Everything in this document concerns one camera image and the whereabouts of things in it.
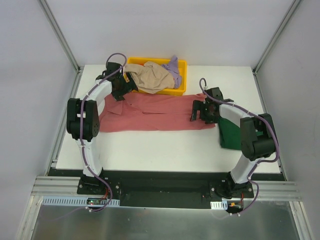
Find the pink t shirt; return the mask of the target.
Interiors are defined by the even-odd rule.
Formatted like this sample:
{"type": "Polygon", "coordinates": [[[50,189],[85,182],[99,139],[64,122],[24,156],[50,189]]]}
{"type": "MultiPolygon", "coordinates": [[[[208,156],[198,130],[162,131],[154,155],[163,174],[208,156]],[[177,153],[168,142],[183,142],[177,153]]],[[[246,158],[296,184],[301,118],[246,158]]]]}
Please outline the pink t shirt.
{"type": "Polygon", "coordinates": [[[144,94],[131,92],[125,100],[104,99],[105,106],[99,116],[103,133],[124,131],[188,131],[205,130],[216,125],[197,119],[190,121],[193,101],[204,101],[203,94],[183,96],[144,94]]]}

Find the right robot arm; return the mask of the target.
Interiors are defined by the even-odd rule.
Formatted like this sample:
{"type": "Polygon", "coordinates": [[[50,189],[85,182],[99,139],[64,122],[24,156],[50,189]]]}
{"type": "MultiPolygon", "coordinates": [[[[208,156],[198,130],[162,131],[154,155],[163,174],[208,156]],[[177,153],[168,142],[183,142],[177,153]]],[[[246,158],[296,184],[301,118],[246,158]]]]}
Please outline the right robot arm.
{"type": "Polygon", "coordinates": [[[215,194],[231,199],[248,189],[252,174],[258,164],[279,152],[273,119],[270,114],[254,114],[237,105],[232,99],[224,99],[219,87],[204,90],[204,100],[194,100],[190,121],[200,118],[206,124],[226,119],[239,128],[241,156],[225,180],[217,184],[215,194]]]}

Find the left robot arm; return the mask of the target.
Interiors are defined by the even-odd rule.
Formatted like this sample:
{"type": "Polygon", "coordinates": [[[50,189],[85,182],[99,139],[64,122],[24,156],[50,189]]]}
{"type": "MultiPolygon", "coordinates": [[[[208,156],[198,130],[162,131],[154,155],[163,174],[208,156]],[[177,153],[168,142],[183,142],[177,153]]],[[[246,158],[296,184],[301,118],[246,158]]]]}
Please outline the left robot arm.
{"type": "Polygon", "coordinates": [[[124,66],[107,62],[105,70],[98,75],[94,85],[80,98],[70,98],[67,102],[66,130],[79,147],[83,161],[77,193],[80,195],[102,195],[110,192],[105,183],[103,167],[97,149],[97,136],[100,132],[98,106],[111,96],[123,101],[124,95],[137,90],[130,73],[123,73],[124,66]]]}

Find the green t shirt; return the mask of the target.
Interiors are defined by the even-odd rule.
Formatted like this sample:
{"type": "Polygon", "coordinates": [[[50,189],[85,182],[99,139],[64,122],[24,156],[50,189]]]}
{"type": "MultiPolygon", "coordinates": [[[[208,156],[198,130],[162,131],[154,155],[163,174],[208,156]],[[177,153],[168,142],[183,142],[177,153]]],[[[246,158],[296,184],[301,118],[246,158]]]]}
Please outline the green t shirt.
{"type": "Polygon", "coordinates": [[[266,124],[255,117],[240,120],[240,126],[226,118],[219,118],[220,146],[229,150],[241,150],[247,158],[258,158],[276,151],[272,134],[266,124]]]}

